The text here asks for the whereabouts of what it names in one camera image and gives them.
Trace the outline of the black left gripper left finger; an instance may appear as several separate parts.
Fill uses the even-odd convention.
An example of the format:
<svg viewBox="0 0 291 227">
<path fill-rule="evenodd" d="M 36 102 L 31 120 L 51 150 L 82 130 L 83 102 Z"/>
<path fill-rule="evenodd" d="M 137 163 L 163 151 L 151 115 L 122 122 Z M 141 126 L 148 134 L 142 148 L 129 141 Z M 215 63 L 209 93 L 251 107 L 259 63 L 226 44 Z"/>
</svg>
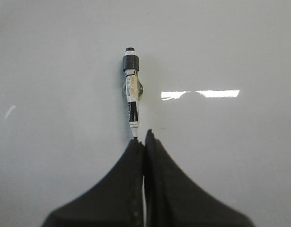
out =
<svg viewBox="0 0 291 227">
<path fill-rule="evenodd" d="M 90 190 L 51 212 L 44 227 L 142 227 L 145 147 L 132 139 L 109 173 Z"/>
</svg>

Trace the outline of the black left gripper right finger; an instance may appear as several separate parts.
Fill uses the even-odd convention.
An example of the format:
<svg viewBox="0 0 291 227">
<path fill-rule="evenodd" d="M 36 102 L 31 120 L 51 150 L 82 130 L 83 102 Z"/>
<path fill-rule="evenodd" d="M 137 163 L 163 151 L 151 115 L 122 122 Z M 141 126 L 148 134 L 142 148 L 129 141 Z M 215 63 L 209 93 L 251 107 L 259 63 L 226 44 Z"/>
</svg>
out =
<svg viewBox="0 0 291 227">
<path fill-rule="evenodd" d="M 145 200 L 148 227 L 253 227 L 249 217 L 193 182 L 148 130 L 145 138 Z"/>
</svg>

